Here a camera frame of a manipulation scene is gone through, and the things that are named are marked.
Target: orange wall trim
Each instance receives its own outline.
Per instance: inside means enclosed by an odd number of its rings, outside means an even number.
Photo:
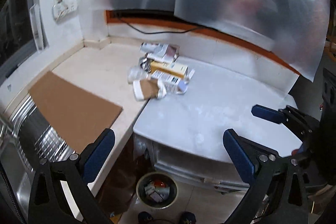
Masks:
[[[125,24],[125,23],[121,22],[120,20],[118,20],[117,18],[115,18],[113,16],[113,11],[106,11],[105,12],[105,18],[106,18],[107,23]],[[161,19],[147,19],[147,18],[138,18],[138,17],[127,17],[127,18],[122,18],[122,19],[125,20],[128,23],[131,23],[131,24],[152,25],[152,26],[173,28],[173,29],[179,29],[179,30],[189,30],[189,29],[197,27],[196,25],[192,25],[192,24],[186,24],[186,23],[174,22],[174,21],[168,21],[168,20],[161,20]],[[222,40],[223,42],[229,42],[229,43],[232,43],[232,44],[237,45],[239,47],[246,48],[250,51],[253,51],[257,54],[260,54],[264,57],[267,57],[268,59],[271,59],[274,62],[276,62],[276,63],[284,66],[285,68],[293,71],[294,73],[300,75],[300,73],[297,70],[292,68],[290,65],[288,65],[282,59],[280,59],[274,53],[269,52],[269,51],[267,51],[267,50],[265,50],[261,47],[258,47],[256,45],[253,45],[250,42],[247,42],[245,40],[233,37],[233,36],[231,36],[229,34],[226,34],[226,33],[216,31],[214,29],[208,29],[208,28],[198,29],[198,30],[194,30],[192,32],[199,33],[199,34],[202,34],[202,35],[206,35],[208,37],[212,37],[212,38]]]

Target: white box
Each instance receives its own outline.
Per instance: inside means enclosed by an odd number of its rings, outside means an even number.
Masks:
[[[152,75],[152,79],[162,80],[167,92],[175,94],[184,94],[187,91],[186,83],[179,77],[156,70]]]

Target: yellow box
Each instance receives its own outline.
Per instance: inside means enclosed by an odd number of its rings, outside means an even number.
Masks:
[[[156,70],[160,70],[162,72],[175,75],[182,79],[187,77],[187,74],[188,74],[188,66],[181,64],[181,63],[176,63],[176,62],[168,64],[168,63],[159,63],[159,62],[153,61],[151,63],[151,72],[154,73],[154,71]]]

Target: shoe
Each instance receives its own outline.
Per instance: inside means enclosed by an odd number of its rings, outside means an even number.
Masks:
[[[193,213],[190,212],[182,213],[180,221],[178,222],[178,224],[195,224],[195,223],[196,223],[196,217]]]
[[[147,224],[153,220],[153,217],[147,212],[141,212],[138,214],[139,224]]]

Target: screw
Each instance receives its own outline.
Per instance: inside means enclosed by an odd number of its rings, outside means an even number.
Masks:
[[[40,160],[40,164],[42,164],[42,165],[44,165],[46,162],[47,162],[46,158],[43,158],[43,159]]]
[[[78,156],[77,153],[73,153],[73,154],[70,155],[69,159],[70,159],[70,160],[77,160],[78,157],[79,157],[79,156]]]
[[[271,160],[271,161],[275,161],[275,156],[273,154],[269,155],[268,158]]]
[[[291,159],[291,163],[292,163],[292,165],[297,165],[297,160],[296,159]]]
[[[266,155],[260,155],[260,156],[259,156],[259,160],[261,160],[261,161],[265,162],[265,161],[267,161],[267,160],[268,160],[268,158],[267,158],[267,156],[266,156]]]

